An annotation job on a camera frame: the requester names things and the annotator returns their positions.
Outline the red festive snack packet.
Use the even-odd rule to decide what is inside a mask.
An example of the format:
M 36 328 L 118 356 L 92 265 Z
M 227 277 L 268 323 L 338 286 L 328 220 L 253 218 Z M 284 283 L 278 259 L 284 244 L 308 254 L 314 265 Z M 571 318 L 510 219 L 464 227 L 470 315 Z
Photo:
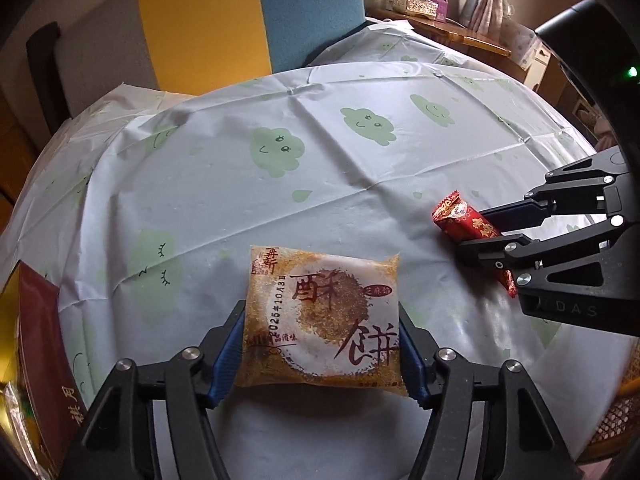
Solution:
M 432 220 L 457 246 L 470 240 L 484 240 L 501 235 L 457 190 L 449 193 L 435 206 Z M 510 298 L 518 296 L 509 270 L 497 269 L 495 266 L 482 269 L 479 264 L 476 267 L 486 278 L 493 278 L 500 283 Z

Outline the flaky pastry white packet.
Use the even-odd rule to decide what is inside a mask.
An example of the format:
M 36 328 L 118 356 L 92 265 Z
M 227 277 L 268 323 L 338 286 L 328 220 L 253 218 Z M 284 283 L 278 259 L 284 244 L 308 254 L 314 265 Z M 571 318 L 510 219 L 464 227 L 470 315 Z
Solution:
M 239 387 L 306 384 L 405 394 L 397 256 L 250 250 Z

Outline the cardboard box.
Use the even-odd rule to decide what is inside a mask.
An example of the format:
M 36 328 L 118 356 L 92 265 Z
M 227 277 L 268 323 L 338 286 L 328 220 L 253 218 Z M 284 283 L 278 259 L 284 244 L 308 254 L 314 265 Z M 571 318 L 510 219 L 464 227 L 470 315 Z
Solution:
M 510 61 L 518 68 L 518 75 L 523 74 L 523 84 L 557 106 L 568 80 L 560 69 L 559 61 L 533 29 L 513 18 L 504 18 L 500 42 L 510 50 Z

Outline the wicker chair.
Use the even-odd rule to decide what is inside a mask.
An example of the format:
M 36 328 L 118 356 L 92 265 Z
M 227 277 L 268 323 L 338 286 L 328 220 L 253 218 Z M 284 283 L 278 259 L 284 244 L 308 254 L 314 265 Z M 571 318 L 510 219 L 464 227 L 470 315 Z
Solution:
M 619 453 L 639 427 L 639 348 L 632 352 L 625 375 L 608 412 L 578 457 L 591 464 Z

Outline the gold red gift box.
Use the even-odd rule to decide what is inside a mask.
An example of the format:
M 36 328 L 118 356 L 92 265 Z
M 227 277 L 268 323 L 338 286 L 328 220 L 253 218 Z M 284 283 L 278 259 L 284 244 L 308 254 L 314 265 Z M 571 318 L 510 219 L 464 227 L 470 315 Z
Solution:
M 24 262 L 1 292 L 1 437 L 37 479 L 58 476 L 87 414 L 58 322 L 58 288 Z

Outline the wooden side table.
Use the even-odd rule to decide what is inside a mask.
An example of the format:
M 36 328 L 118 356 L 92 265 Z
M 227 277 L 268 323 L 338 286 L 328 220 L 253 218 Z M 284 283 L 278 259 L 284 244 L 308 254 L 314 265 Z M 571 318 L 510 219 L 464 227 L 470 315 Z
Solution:
M 492 40 L 456 24 L 433 21 L 420 16 L 404 15 L 381 8 L 367 8 L 366 14 L 368 18 L 377 18 L 382 21 L 407 20 L 418 34 L 466 53 L 495 68 L 510 61 L 511 51 L 499 44 L 497 40 Z

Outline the cloud-print white tablecloth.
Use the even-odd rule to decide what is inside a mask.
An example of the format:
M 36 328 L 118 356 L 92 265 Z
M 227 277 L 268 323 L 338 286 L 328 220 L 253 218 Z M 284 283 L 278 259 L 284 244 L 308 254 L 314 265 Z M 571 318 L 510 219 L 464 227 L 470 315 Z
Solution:
M 308 67 L 182 96 L 123 84 L 66 122 L 1 237 L 58 288 L 87 414 L 55 479 L 181 479 L 165 368 L 246 303 L 250 250 L 383 261 L 398 307 L 473 373 L 457 479 L 579 479 L 637 336 L 537 318 L 432 220 L 478 212 L 605 151 L 534 92 L 407 24 Z M 411 479 L 431 412 L 405 394 L 239 387 L 208 413 L 227 479 Z

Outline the right side curtain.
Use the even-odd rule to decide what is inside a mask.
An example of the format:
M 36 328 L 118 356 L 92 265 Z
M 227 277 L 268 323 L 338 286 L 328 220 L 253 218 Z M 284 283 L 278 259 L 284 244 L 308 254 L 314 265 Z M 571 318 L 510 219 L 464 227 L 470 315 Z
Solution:
M 460 14 L 460 22 L 472 32 L 498 40 L 504 14 L 506 0 L 466 0 Z

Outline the pink small box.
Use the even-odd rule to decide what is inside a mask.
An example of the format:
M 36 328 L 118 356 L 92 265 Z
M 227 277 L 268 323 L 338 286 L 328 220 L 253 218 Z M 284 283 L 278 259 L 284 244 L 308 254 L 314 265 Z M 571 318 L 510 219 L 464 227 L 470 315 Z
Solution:
M 447 21 L 448 0 L 431 0 L 436 4 L 436 21 L 445 23 Z

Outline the patterned tissue box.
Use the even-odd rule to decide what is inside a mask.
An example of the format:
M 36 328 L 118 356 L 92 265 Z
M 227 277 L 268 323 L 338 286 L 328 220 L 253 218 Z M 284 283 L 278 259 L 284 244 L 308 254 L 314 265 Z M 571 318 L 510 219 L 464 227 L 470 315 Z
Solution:
M 434 0 L 385 0 L 385 7 L 400 14 L 437 18 L 438 3 Z

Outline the grey yellow blue chair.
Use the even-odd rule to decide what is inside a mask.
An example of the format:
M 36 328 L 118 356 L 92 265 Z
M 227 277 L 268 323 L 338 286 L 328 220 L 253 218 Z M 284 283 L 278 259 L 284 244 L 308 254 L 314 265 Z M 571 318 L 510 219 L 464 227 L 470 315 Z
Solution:
M 363 0 L 106 0 L 26 42 L 55 133 L 120 84 L 199 96 L 295 70 L 359 29 Z

